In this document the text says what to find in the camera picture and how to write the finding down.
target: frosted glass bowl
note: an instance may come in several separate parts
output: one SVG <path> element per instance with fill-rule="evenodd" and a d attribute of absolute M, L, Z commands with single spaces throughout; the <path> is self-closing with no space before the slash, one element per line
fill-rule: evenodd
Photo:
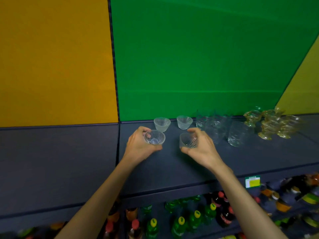
<path fill-rule="evenodd" d="M 186 130 L 189 126 L 193 123 L 193 119 L 188 116 L 178 116 L 177 117 L 177 124 L 178 127 L 182 130 Z"/>
<path fill-rule="evenodd" d="M 159 130 L 160 132 L 165 132 L 170 124 L 171 121 L 165 117 L 157 117 L 154 119 L 156 130 Z"/>
<path fill-rule="evenodd" d="M 149 144 L 163 144 L 165 141 L 165 135 L 158 130 L 151 130 L 150 132 L 146 132 L 144 134 L 144 139 Z"/>
<path fill-rule="evenodd" d="M 197 136 L 194 132 L 184 132 L 180 135 L 180 148 L 196 148 L 197 147 Z"/>

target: forearm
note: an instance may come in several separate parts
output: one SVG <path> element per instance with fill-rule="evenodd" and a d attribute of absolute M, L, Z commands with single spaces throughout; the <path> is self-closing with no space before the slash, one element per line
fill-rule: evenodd
<path fill-rule="evenodd" d="M 241 185 L 230 168 L 210 168 L 229 200 L 237 220 L 248 239 L 287 239 L 255 200 Z"/>
<path fill-rule="evenodd" d="M 56 239 L 96 239 L 134 165 L 122 160 Z"/>

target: price tag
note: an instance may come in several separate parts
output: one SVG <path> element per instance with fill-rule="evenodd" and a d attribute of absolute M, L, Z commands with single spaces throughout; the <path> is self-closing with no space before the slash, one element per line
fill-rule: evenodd
<path fill-rule="evenodd" d="M 253 187 L 259 187 L 260 186 L 260 176 L 252 176 L 252 177 L 246 177 L 245 178 L 245 184 L 246 188 L 253 188 Z"/>

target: hand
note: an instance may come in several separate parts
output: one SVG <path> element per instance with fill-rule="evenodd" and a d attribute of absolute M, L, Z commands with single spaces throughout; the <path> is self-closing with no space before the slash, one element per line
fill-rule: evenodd
<path fill-rule="evenodd" d="M 209 170 L 214 170 L 220 165 L 224 165 L 221 160 L 213 140 L 206 134 L 206 132 L 201 131 L 199 128 L 190 128 L 188 132 L 194 132 L 197 136 L 197 147 L 187 148 L 181 147 L 181 151 L 192 157 L 197 163 L 206 167 Z"/>
<path fill-rule="evenodd" d="M 145 142 L 143 135 L 149 131 L 151 131 L 151 129 L 140 126 L 129 137 L 122 160 L 130 161 L 130 163 L 133 163 L 135 166 L 144 159 L 148 158 L 153 152 L 162 149 L 162 145 L 153 145 Z"/>

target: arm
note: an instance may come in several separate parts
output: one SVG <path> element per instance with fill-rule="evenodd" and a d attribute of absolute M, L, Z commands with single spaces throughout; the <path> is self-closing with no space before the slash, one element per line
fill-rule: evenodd
<path fill-rule="evenodd" d="M 154 151 L 162 149 L 161 145 L 151 145 L 144 141 L 143 134 L 147 131 L 150 131 L 150 129 L 140 126 L 129 137 L 120 163 L 101 187 L 61 230 L 56 239 L 96 239 L 114 201 L 132 170 Z"/>
<path fill-rule="evenodd" d="M 198 128 L 190 128 L 188 131 L 196 133 L 197 148 L 182 147 L 181 151 L 216 176 L 245 236 L 249 239 L 287 239 L 221 160 L 211 138 Z"/>

